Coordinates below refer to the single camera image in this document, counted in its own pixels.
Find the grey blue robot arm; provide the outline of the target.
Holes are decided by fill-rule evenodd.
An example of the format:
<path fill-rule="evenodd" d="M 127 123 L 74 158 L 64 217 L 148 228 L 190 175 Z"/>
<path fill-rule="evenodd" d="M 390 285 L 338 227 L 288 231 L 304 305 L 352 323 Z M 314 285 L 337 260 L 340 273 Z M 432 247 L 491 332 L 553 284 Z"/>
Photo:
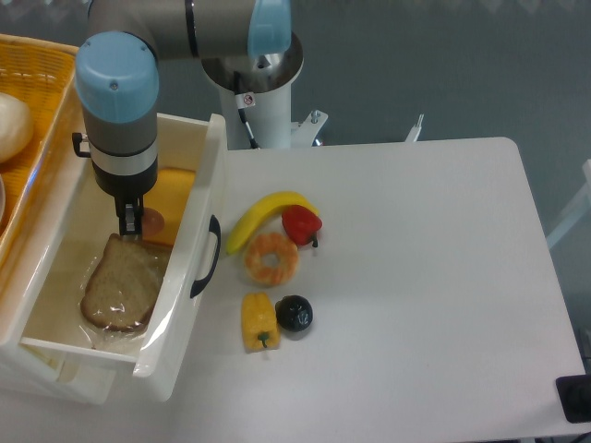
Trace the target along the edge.
<path fill-rule="evenodd" d="M 254 110 L 265 89 L 257 74 L 281 79 L 293 47 L 288 1 L 92 1 L 78 50 L 75 86 L 99 187 L 115 200 L 119 233 L 142 234 L 143 198 L 157 180 L 159 63 L 198 58 L 219 66 L 252 149 L 262 147 Z"/>

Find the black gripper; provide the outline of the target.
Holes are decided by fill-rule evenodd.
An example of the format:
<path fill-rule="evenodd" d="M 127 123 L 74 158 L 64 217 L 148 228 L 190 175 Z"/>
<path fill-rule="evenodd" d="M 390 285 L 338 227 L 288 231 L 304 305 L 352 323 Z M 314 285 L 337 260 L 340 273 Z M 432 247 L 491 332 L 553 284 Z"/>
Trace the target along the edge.
<path fill-rule="evenodd" d="M 112 133 L 96 140 L 75 132 L 72 143 L 77 156 L 90 158 L 100 189 L 115 199 L 119 233 L 142 233 L 143 196 L 157 180 L 156 132 Z"/>

